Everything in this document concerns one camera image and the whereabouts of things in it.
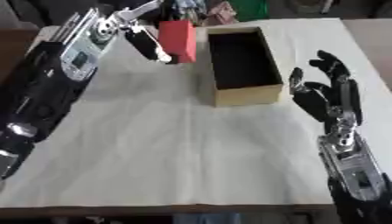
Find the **cardboard box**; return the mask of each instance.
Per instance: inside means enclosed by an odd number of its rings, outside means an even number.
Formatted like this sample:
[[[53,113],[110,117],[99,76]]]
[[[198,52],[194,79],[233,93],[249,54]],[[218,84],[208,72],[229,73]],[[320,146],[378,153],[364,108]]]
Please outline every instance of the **cardboard box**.
[[[283,82],[259,27],[208,31],[215,106],[273,103]]]

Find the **green object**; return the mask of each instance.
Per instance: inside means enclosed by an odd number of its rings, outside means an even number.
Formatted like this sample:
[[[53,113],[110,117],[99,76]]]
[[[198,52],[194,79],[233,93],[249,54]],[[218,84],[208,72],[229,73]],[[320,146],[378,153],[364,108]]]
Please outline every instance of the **green object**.
[[[228,0],[237,12],[235,16],[240,22],[268,18],[266,0]]]

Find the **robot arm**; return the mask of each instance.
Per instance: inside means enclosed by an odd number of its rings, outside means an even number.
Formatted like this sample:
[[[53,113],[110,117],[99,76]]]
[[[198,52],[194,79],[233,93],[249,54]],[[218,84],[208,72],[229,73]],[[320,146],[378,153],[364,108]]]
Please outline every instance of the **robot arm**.
[[[94,77],[100,57],[116,37],[125,38],[148,60],[175,62],[137,18],[157,9],[154,0],[133,10],[103,15],[92,8],[73,14],[40,42],[0,86],[0,179],[14,174],[49,137]]]
[[[295,68],[290,77],[294,102],[324,124],[318,138],[328,186],[342,223],[383,224],[392,221],[392,189],[365,140],[356,131],[362,124],[358,85],[346,66],[328,52],[311,60],[330,79],[330,85],[303,82]]]

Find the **red block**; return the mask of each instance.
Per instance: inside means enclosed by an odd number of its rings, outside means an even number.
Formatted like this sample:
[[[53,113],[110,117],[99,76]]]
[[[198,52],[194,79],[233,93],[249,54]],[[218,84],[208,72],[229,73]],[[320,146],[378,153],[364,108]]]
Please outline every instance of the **red block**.
[[[193,25],[188,20],[159,23],[159,44],[167,53],[178,55],[179,63],[196,61],[196,37]]]

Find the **white tablecloth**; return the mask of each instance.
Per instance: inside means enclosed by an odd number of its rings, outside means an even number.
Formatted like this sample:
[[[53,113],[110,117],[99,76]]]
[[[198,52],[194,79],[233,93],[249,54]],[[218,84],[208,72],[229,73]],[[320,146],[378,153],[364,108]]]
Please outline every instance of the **white tablecloth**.
[[[391,93],[338,19],[230,26],[262,28],[285,84],[293,67],[327,83],[308,66],[319,49],[342,59],[360,85],[360,133],[392,175]],[[8,180],[0,207],[332,203],[316,145],[322,125],[287,85],[272,105],[208,105],[206,31],[197,29],[193,65],[147,61],[118,39],[72,112]]]

